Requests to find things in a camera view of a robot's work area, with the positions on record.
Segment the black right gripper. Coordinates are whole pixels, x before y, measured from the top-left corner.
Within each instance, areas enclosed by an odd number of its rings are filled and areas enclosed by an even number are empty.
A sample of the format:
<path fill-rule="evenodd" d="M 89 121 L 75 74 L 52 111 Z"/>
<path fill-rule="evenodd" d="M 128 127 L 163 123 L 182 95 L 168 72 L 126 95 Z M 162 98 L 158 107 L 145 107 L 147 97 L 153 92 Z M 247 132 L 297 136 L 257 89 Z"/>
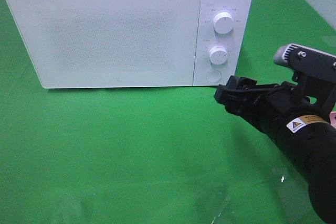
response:
<path fill-rule="evenodd" d="M 316 115 L 323 123 L 330 123 L 329 115 L 307 97 L 294 102 L 294 90 L 289 82 L 258 85 L 254 79 L 231 76 L 227 85 L 217 87 L 214 98 L 228 113 L 240 115 L 272 140 L 291 120 L 302 115 Z"/>

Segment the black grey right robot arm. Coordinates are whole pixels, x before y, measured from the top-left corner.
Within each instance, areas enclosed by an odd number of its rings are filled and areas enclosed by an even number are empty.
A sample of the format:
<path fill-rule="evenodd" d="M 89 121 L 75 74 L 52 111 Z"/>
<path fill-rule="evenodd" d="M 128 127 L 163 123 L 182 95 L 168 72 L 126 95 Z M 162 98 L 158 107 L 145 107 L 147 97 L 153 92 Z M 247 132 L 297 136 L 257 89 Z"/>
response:
<path fill-rule="evenodd" d="M 287 160 L 308 182 L 309 199 L 325 223 L 335 223 L 335 128 L 330 124 L 330 108 L 335 101 L 335 85 L 322 103 L 312 104 L 317 88 L 305 90 L 301 84 L 258 85 L 253 79 L 231 76 L 219 85 L 215 100 L 233 115 L 240 116 L 266 134 Z"/>

